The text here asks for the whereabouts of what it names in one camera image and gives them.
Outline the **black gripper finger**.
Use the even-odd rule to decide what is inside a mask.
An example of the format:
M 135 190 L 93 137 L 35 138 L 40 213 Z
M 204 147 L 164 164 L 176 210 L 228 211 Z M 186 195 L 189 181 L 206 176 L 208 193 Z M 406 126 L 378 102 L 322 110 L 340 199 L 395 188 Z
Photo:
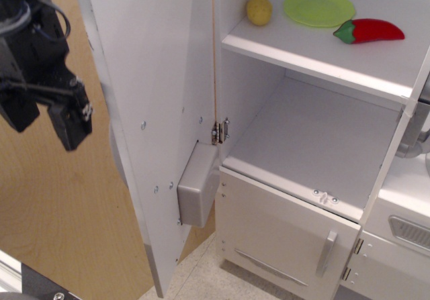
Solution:
M 92 133 L 91 116 L 85 117 L 79 110 L 66 105 L 54 104 L 48 115 L 56 135 L 66 151 L 76 150 L 78 145 Z

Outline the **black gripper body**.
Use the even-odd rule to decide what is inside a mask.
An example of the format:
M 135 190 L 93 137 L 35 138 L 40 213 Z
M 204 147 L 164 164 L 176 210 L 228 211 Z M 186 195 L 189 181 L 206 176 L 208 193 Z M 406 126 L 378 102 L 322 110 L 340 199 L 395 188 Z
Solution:
M 91 116 L 85 85 L 66 66 L 68 53 L 67 45 L 1 45 L 1 116 L 15 131 L 39 116 L 37 104 L 66 105 Z

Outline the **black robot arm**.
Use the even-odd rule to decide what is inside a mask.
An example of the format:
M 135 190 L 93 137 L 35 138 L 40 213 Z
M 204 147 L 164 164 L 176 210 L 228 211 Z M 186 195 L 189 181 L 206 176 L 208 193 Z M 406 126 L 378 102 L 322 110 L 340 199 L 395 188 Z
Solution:
M 65 150 L 92 132 L 92 105 L 66 66 L 70 21 L 51 0 L 1 0 L 1 117 L 23 132 L 47 107 Z

